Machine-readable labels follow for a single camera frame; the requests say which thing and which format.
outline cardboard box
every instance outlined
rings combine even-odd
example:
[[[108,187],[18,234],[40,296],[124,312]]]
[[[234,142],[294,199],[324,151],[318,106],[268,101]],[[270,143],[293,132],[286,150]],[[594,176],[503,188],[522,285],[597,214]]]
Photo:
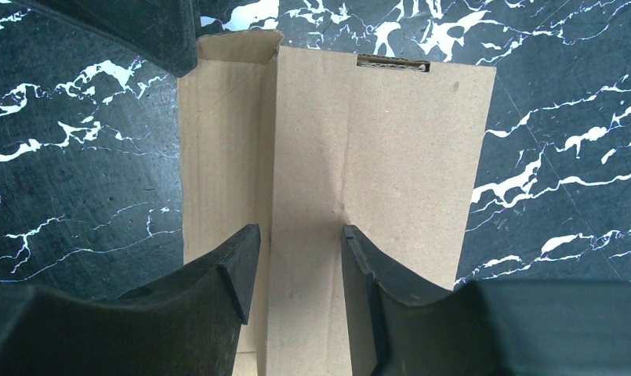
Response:
[[[274,31],[200,38],[198,67],[178,80],[184,262],[259,223],[238,349],[256,356],[238,363],[349,375],[342,224],[452,287],[495,69],[280,41]]]

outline brown cardboard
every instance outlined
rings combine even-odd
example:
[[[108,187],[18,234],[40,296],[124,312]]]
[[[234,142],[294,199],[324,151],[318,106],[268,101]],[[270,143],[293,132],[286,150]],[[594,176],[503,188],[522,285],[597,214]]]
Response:
[[[184,262],[258,222],[238,350],[257,354],[235,374],[256,359],[270,376],[348,375],[342,224],[452,286],[495,70],[359,67],[354,54],[289,47],[273,58],[280,40],[201,38],[178,81]]]

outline black plastic part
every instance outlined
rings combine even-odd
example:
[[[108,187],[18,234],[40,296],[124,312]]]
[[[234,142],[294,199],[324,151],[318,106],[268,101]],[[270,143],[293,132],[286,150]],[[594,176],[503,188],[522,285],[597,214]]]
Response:
[[[198,0],[14,0],[123,45],[177,77],[198,65]]]
[[[342,260],[355,376],[631,374],[631,283],[483,280],[451,293],[356,226]]]
[[[106,301],[0,286],[0,375],[232,374],[237,307],[249,304],[259,242],[259,227],[248,225],[174,273]]]

